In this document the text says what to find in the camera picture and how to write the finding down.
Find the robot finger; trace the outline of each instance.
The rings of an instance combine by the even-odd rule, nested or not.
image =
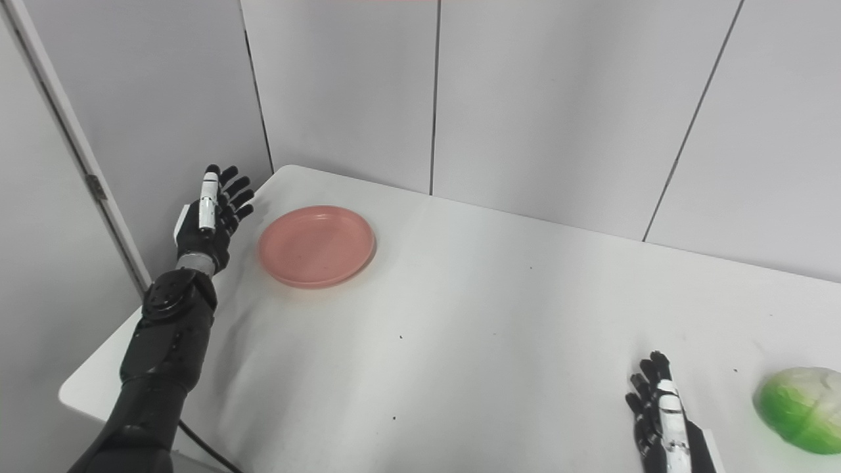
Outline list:
[[[253,212],[254,212],[254,206],[251,205],[251,204],[246,204],[246,205],[243,205],[242,207],[240,207],[234,213],[234,217],[236,217],[236,221],[242,221],[242,219],[251,215]]]
[[[237,195],[230,201],[230,207],[234,210],[237,210],[251,199],[254,199],[254,191],[251,189],[246,189],[240,192],[239,195]]]
[[[248,184],[250,184],[250,183],[251,183],[251,180],[248,178],[248,176],[243,176],[243,177],[237,179],[236,181],[234,181],[234,183],[231,184],[230,186],[226,187],[222,192],[227,194],[228,199],[230,199],[231,197],[234,197],[235,195],[237,195],[242,189],[245,189],[246,187],[248,187]]]
[[[669,359],[660,352],[651,352],[651,361],[657,367],[657,373],[661,380],[671,380],[672,372],[669,369]]]
[[[234,176],[235,176],[235,175],[237,175],[237,174],[239,174],[239,173],[240,173],[240,170],[239,170],[239,169],[237,169],[237,167],[236,167],[236,166],[231,166],[231,167],[228,167],[227,169],[225,169],[225,170],[224,170],[224,171],[223,171],[223,172],[219,175],[219,184],[220,184],[220,185],[222,185],[222,186],[225,186],[225,184],[227,184],[227,183],[228,183],[228,181],[230,181],[231,179],[233,179],[233,178],[234,178]]]
[[[254,211],[251,204],[243,205],[242,208],[234,212],[233,208],[228,206],[222,210],[220,217],[222,226],[228,232],[228,235],[233,235],[237,228],[240,227],[240,221],[249,216]]]
[[[643,402],[640,401],[639,396],[629,392],[625,395],[625,402],[627,402],[628,407],[631,408],[635,417],[640,418],[643,416]]]
[[[653,445],[653,438],[651,435],[650,422],[645,416],[645,407],[639,397],[632,392],[625,395],[625,402],[634,413],[633,437],[637,443],[637,449],[643,456],[648,454],[648,451]]]
[[[639,398],[643,400],[643,403],[651,402],[651,385],[646,381],[645,376],[639,373],[631,375],[631,384],[639,393]]]
[[[225,208],[225,207],[227,207],[227,206],[228,206],[228,204],[229,204],[229,202],[228,202],[228,196],[227,196],[227,195],[225,195],[225,193],[224,193],[224,192],[219,192],[219,198],[218,198],[216,201],[219,203],[219,207],[220,207],[221,209],[224,209],[224,208]]]
[[[660,375],[657,371],[657,366],[654,365],[654,362],[650,359],[640,361],[639,369],[641,369],[645,377],[648,378],[648,383],[650,385],[656,386],[660,382]]]

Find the cable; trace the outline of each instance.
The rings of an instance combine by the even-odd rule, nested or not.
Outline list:
[[[187,434],[187,436],[190,438],[190,440],[194,441],[196,443],[196,445],[201,447],[202,450],[207,452],[208,455],[212,456],[214,458],[214,460],[216,460],[216,461],[220,462],[222,465],[224,465],[225,468],[227,468],[228,470],[231,471],[231,473],[242,473],[242,470],[237,468],[233,463],[230,463],[228,461],[228,459],[226,459],[224,456],[222,456],[216,450],[210,448],[210,445],[207,445],[204,442],[204,440],[202,440],[201,437],[199,437],[195,432],[193,432],[193,430],[191,428],[187,427],[187,424],[184,423],[184,421],[179,420],[178,421],[178,427],[180,427],[181,430],[183,430],[184,433]]]

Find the robotic arm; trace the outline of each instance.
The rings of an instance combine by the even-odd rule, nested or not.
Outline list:
[[[201,198],[177,226],[178,263],[146,291],[126,350],[123,381],[102,432],[69,473],[172,473],[170,449],[187,394],[196,386],[216,309],[211,276],[230,259],[230,237],[254,209],[248,177],[208,167]]]

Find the cabbage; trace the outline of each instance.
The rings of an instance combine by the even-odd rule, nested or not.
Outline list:
[[[784,369],[765,381],[754,403],[785,441],[816,454],[841,453],[841,373]]]

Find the white table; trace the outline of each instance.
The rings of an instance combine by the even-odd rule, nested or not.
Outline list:
[[[283,286],[257,238],[317,204],[368,219],[376,256],[335,288]],[[302,167],[255,207],[215,279],[183,416],[246,471],[639,471],[623,397],[655,348],[731,473],[841,470],[783,443],[751,403],[776,369],[841,369],[839,284]],[[67,380],[65,404],[107,417],[138,317]]]

